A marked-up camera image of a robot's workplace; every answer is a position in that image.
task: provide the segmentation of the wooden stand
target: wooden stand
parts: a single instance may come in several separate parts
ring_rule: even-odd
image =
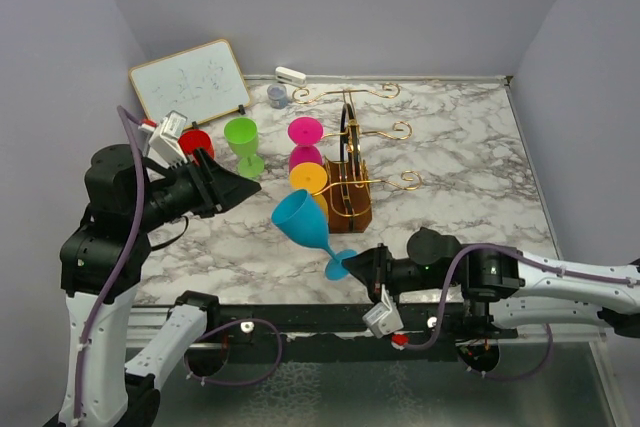
[[[347,178],[340,178],[340,167],[346,167]],[[361,180],[368,180],[366,165],[362,163]],[[329,184],[340,181],[353,181],[353,173],[348,163],[332,162],[325,159],[325,170]],[[371,220],[371,193],[369,184],[335,185],[322,194],[329,206],[329,232],[332,234],[348,234],[364,232]]]

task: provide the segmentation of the gray wall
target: gray wall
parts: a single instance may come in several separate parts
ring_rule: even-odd
[[[512,74],[554,0],[116,0],[151,58],[227,38],[243,72]]]
[[[640,257],[640,0],[558,0],[513,92],[565,258]],[[610,337],[640,425],[638,341]]]
[[[58,252],[87,201],[93,152],[125,141],[143,62],[113,0],[0,0],[0,422],[42,425],[62,402],[68,318]]]

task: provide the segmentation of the whiteboard eraser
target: whiteboard eraser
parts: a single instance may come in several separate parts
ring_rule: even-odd
[[[302,72],[287,69],[286,67],[276,67],[276,80],[285,84],[304,87],[307,85],[307,76]]]

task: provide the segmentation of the blue cup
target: blue cup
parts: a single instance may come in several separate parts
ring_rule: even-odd
[[[329,280],[340,280],[349,274],[342,261],[357,253],[349,249],[336,254],[331,250],[327,218],[308,191],[296,190],[285,197],[271,214],[271,221],[296,244],[322,249],[331,256],[324,271]]]

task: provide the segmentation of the gold hook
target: gold hook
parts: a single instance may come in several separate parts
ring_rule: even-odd
[[[366,132],[362,132],[361,135],[379,135],[381,137],[386,137],[387,139],[392,139],[392,140],[406,140],[409,137],[411,137],[411,135],[413,135],[413,127],[411,127],[411,124],[409,122],[405,122],[404,120],[399,120],[393,123],[393,130],[395,132],[404,132],[405,129],[402,126],[409,129],[409,132],[406,135],[403,135],[402,137],[396,137],[395,135],[387,134],[386,132],[382,132],[380,130],[367,130]]]
[[[298,87],[296,90],[293,91],[293,94],[291,94],[291,97],[293,98],[293,101],[296,104],[302,104],[302,105],[312,104],[313,102],[316,102],[318,99],[324,97],[325,95],[333,95],[333,94],[342,94],[343,96],[345,96],[346,94],[349,94],[349,96],[351,96],[351,94],[367,93],[367,94],[373,94],[373,95],[375,95],[377,97],[381,97],[383,99],[393,99],[393,98],[397,97],[398,94],[400,93],[400,86],[398,84],[393,83],[393,82],[385,82],[384,84],[382,84],[382,91],[383,92],[393,92],[393,93],[391,93],[391,94],[383,94],[383,93],[377,92],[375,90],[369,90],[369,89],[330,90],[328,92],[322,92],[321,94],[316,95],[313,99],[303,100],[305,97],[308,97],[311,92],[309,91],[309,89],[307,87]]]
[[[404,172],[402,172],[402,174],[400,174],[400,178],[404,181],[404,182],[413,182],[410,185],[407,186],[403,186],[400,185],[396,182],[392,182],[390,180],[387,179],[367,179],[367,180],[346,180],[346,181],[341,181],[341,182],[332,182],[329,185],[326,185],[322,190],[319,190],[318,192],[315,192],[313,195],[320,195],[323,192],[326,192],[327,190],[329,190],[332,187],[335,187],[337,185],[361,185],[361,184],[389,184],[389,185],[393,185],[394,187],[396,187],[397,189],[400,190],[416,190],[418,189],[421,185],[424,184],[424,181],[422,180],[422,176],[416,172],[415,170],[405,170]]]

